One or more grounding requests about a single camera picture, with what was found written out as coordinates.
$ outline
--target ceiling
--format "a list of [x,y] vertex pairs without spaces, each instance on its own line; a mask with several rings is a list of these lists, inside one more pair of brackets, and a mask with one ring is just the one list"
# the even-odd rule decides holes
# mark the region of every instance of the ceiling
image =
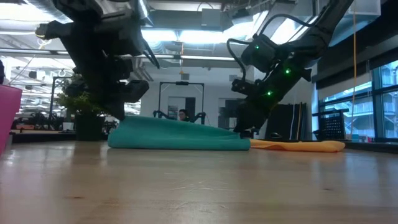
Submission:
[[[65,50],[58,39],[43,42],[34,35],[33,32],[38,24],[60,17],[59,14],[53,14],[51,10],[43,11],[41,10],[43,7],[39,9],[32,5],[35,2],[47,4],[51,0],[0,0],[0,48]],[[104,13],[132,8],[132,4],[128,2],[115,3],[106,0],[96,0],[96,2]],[[211,0],[209,3],[200,0],[149,0],[147,2],[150,8],[149,18],[154,26],[143,28],[142,33],[155,54],[230,58],[225,44],[227,38],[248,40],[259,30],[264,21],[278,13],[291,14],[310,22],[316,18],[319,8],[326,4],[327,0],[317,2],[318,4],[314,7],[312,0]],[[367,10],[373,8],[375,12],[361,12],[358,22],[359,24],[363,22],[364,26],[378,16],[377,7],[376,9],[374,5],[366,7]],[[250,15],[244,17],[244,21],[240,21],[240,24],[234,24],[236,20],[231,19],[233,14],[238,9],[244,8]],[[220,22],[212,25],[211,19],[206,20],[212,16],[220,16]],[[348,13],[348,16],[342,20],[335,34],[335,42],[341,41],[345,35],[349,34],[352,29],[350,18],[352,16],[350,17]],[[289,19],[276,19],[267,27],[264,34],[277,44],[282,44],[298,39],[304,32],[305,29],[302,26]],[[232,49],[240,55],[244,46],[232,45]],[[2,54],[0,56],[2,60],[7,61],[8,67],[11,67],[9,69],[11,84],[24,90],[22,105],[25,106],[25,110],[28,108],[47,110],[52,77],[59,74],[71,75],[74,67],[73,61],[67,56],[64,58],[54,58],[50,54],[35,56]],[[139,69],[132,73],[131,78],[172,82],[179,81],[180,72],[183,71],[190,74],[191,82],[229,85],[230,75],[241,74],[234,61],[161,59],[160,62],[162,69],[157,70],[147,60],[140,59]],[[39,71],[38,73],[43,77],[41,79],[29,78],[31,71]],[[27,90],[26,85],[32,86],[32,89]],[[137,113],[140,104],[127,107],[132,113]]]

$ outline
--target yellow cloth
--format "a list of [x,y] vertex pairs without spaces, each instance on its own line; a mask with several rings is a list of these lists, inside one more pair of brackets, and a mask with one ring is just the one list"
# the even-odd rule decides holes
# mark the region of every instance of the yellow cloth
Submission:
[[341,152],[346,144],[339,141],[323,141],[323,142],[274,142],[250,140],[252,148],[270,149],[280,151],[296,151],[296,152]]

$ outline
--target ceiling duct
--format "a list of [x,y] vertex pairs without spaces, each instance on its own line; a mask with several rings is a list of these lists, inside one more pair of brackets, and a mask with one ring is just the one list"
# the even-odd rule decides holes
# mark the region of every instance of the ceiling duct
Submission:
[[61,23],[72,22],[64,13],[59,11],[53,4],[52,0],[24,0],[26,4],[30,4],[42,12],[51,15]]

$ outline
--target teal towel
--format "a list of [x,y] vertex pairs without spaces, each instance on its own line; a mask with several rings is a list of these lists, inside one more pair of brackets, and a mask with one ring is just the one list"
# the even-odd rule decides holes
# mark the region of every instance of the teal towel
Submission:
[[248,150],[250,140],[201,124],[127,116],[109,135],[108,145],[131,149]]

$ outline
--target potted plant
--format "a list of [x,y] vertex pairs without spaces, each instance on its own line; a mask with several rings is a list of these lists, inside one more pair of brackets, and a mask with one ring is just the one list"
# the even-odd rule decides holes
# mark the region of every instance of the potted plant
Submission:
[[64,106],[71,114],[75,115],[76,138],[78,141],[99,141],[103,137],[104,110],[93,103],[91,95],[86,91],[75,91],[67,94],[67,87],[80,75],[74,74],[71,80],[61,83],[63,93],[58,94],[57,103]]

